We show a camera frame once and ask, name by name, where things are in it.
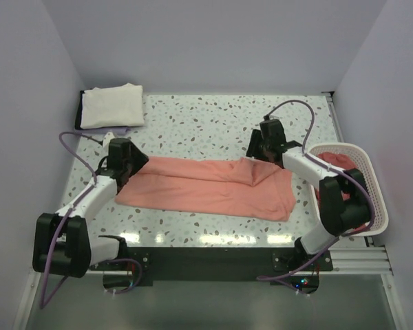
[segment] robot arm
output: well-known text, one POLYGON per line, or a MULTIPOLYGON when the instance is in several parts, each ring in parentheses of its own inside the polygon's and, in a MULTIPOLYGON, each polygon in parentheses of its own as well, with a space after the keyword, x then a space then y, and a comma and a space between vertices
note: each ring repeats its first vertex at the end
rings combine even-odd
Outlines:
POLYGON ((319 189, 321 222, 319 221, 310 232, 295 241, 295 264, 301 265, 304 260, 321 251, 335 237, 370 221, 371 213, 363 194, 346 178, 327 168, 334 168, 350 176, 367 191, 362 173, 357 169, 344 170, 318 159, 320 164, 327 166, 324 168, 308 159, 303 154, 300 143, 286 141, 279 120, 265 118, 265 121, 260 123, 260 130, 253 130, 246 156, 272 162, 297 173, 319 189), (343 200, 342 193, 348 193, 350 198, 343 200))
POLYGON ((60 220, 72 208, 56 242, 50 273, 82 277, 91 265, 123 256, 127 244, 117 236, 89 238, 87 227, 99 210, 113 199, 129 178, 146 163, 148 157, 128 139, 115 138, 109 143, 107 166, 96 171, 96 184, 91 182, 80 194, 54 214, 44 213, 36 222, 32 266, 43 272, 50 242, 60 220))

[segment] table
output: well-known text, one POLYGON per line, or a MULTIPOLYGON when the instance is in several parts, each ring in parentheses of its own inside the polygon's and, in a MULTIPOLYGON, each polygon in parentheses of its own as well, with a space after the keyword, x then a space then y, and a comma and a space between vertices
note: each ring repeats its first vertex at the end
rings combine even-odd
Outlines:
MULTIPOLYGON (((325 96, 267 95, 144 95, 146 125, 126 137, 148 155, 193 160, 238 160, 245 156, 251 130, 275 105, 288 100, 308 102, 315 110, 315 126, 308 146, 337 141, 325 96)), ((288 140, 301 142, 310 114, 301 104, 288 104, 274 113, 283 123, 288 140)), ((92 141, 81 138, 78 154, 93 168, 105 155, 92 141)), ((75 159, 63 196, 63 205, 91 179, 75 159)), ((125 237, 129 246, 164 247, 289 247, 307 233, 317 218, 310 203, 308 184, 294 174, 297 204, 287 222, 218 214, 172 212, 122 206, 110 201, 89 226, 89 234, 125 237)), ((342 239, 338 247, 364 247, 364 238, 342 239)))

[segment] gray floor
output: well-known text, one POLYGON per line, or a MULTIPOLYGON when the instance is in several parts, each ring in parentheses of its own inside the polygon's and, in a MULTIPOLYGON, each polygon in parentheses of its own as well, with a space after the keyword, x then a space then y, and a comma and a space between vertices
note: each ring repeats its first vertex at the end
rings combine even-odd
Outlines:
POLYGON ((380 276, 325 276, 310 298, 212 282, 157 282, 112 298, 93 275, 67 280, 43 311, 37 304, 28 329, 394 329, 380 276))

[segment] laundry basket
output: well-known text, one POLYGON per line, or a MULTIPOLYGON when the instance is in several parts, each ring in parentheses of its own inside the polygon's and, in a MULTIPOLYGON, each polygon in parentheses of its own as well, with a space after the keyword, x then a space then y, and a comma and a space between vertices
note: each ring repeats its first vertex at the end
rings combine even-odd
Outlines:
MULTIPOLYGON (((366 186, 369 195, 372 198, 373 206, 375 209, 375 220, 370 230, 367 232, 360 232, 359 234, 355 234, 353 236, 373 236, 381 234, 387 228, 388 213, 387 209, 385 208, 381 189, 379 188, 377 176, 374 174, 372 163, 370 162, 370 158, 367 153, 354 144, 340 142, 316 144, 309 150, 309 152, 313 155, 329 152, 342 153, 349 156, 349 158, 355 163, 357 168, 363 173, 364 179, 366 181, 366 186)), ((309 189, 312 195, 311 201, 313 208, 315 209, 315 212, 317 213, 317 216, 319 218, 319 207, 315 189, 311 185, 309 185, 309 189)))

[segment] folded white towel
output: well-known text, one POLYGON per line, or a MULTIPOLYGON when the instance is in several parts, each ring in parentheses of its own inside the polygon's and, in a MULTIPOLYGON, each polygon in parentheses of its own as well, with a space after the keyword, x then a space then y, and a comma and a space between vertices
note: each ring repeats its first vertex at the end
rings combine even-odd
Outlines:
POLYGON ((82 129, 144 125, 142 86, 94 88, 83 94, 82 129))

